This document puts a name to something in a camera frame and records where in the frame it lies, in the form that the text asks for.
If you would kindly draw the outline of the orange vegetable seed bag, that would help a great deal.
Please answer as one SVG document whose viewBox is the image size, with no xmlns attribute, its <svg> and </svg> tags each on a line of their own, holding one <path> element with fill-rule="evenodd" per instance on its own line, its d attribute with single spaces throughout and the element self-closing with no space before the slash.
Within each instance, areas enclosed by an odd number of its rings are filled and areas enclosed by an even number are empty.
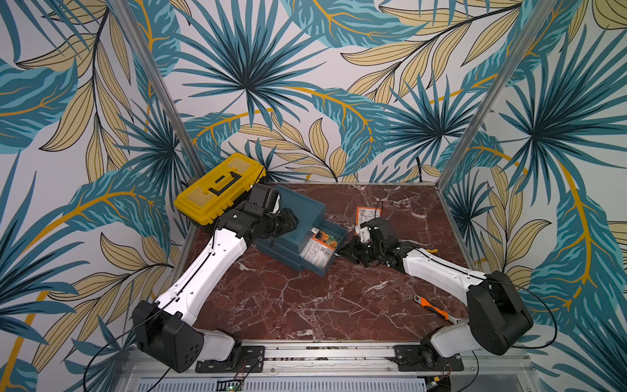
<svg viewBox="0 0 627 392">
<path fill-rule="evenodd" d="M 312 229 L 312 235 L 300 252 L 300 257 L 318 269 L 326 269 L 338 246 L 338 238 L 324 230 Z"/>
</svg>

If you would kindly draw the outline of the teal drawer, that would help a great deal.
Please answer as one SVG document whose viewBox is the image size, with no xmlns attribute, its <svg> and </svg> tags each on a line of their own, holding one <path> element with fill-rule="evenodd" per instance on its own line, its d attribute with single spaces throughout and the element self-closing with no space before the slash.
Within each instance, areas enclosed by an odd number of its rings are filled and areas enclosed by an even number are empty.
<svg viewBox="0 0 627 392">
<path fill-rule="evenodd" d="M 328 220 L 310 230 L 298 262 L 307 270 L 324 277 L 336 258 L 347 235 L 347 230 Z"/>
</svg>

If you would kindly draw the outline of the orange white seed bag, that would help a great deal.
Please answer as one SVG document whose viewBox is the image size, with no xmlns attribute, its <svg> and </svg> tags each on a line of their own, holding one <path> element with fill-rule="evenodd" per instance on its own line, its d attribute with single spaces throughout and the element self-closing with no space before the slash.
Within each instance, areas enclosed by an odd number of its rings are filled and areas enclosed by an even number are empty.
<svg viewBox="0 0 627 392">
<path fill-rule="evenodd" d="M 359 227 L 365 222 L 380 217 L 381 212 L 382 210 L 379 207 L 358 207 L 356 212 L 355 227 Z"/>
</svg>

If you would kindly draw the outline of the teal three-drawer cabinet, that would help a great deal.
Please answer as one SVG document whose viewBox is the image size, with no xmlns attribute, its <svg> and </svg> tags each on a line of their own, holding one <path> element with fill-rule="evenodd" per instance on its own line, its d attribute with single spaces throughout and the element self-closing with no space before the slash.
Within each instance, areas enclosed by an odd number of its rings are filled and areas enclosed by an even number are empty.
<svg viewBox="0 0 627 392">
<path fill-rule="evenodd" d="M 322 240 L 322 234 L 330 228 L 324 220 L 326 206 L 317 200 L 299 194 L 292 189 L 276 186 L 279 193 L 279 212 L 285 208 L 292 211 L 292 218 L 281 221 L 285 226 L 295 222 L 296 228 L 274 240 L 258 239 L 255 245 L 260 253 L 302 272 L 308 269 L 323 277 L 334 260 L 334 251 Z"/>
</svg>

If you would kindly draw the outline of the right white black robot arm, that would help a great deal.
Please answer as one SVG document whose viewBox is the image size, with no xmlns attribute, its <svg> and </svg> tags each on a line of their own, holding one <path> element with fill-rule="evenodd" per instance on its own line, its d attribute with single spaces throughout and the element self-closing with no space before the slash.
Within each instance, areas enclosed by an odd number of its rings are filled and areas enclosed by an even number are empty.
<svg viewBox="0 0 627 392">
<path fill-rule="evenodd" d="M 473 271 L 394 236 L 365 242 L 355 236 L 337 254 L 364 266 L 384 264 L 461 301 L 467 308 L 467 319 L 431 333 L 424 343 L 441 358 L 479 349 L 503 355 L 533 326 L 518 290 L 500 271 Z"/>
</svg>

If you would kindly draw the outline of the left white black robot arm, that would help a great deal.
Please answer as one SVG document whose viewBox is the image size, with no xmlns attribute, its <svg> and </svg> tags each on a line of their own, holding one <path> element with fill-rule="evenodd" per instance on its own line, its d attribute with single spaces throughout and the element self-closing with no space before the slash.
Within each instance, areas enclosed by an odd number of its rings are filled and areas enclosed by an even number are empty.
<svg viewBox="0 0 627 392">
<path fill-rule="evenodd" d="M 276 238 L 298 226 L 293 211 L 282 207 L 260 217 L 230 210 L 217 222 L 209 244 L 179 279 L 154 302 L 132 312 L 137 347 L 175 372 L 192 367 L 205 344 L 217 339 L 220 360 L 228 359 L 234 339 L 194 328 L 203 304 L 227 270 L 257 239 Z"/>
</svg>

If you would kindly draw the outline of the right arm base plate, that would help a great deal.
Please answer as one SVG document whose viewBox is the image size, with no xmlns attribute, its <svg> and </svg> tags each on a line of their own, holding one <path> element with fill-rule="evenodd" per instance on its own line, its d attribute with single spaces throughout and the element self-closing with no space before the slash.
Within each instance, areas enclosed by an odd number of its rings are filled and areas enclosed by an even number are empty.
<svg viewBox="0 0 627 392">
<path fill-rule="evenodd" d="M 429 345 L 396 345 L 393 361 L 400 372 L 449 372 L 463 371 L 459 354 L 444 358 Z"/>
</svg>

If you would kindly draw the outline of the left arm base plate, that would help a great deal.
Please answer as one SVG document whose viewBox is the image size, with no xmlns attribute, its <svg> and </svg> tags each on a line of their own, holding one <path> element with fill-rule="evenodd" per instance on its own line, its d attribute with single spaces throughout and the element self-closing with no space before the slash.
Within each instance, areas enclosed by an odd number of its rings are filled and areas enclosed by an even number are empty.
<svg viewBox="0 0 627 392">
<path fill-rule="evenodd" d="M 217 373 L 261 373 L 265 364 L 264 346 L 237 346 L 224 361 L 198 360 L 195 372 L 201 374 Z"/>
</svg>

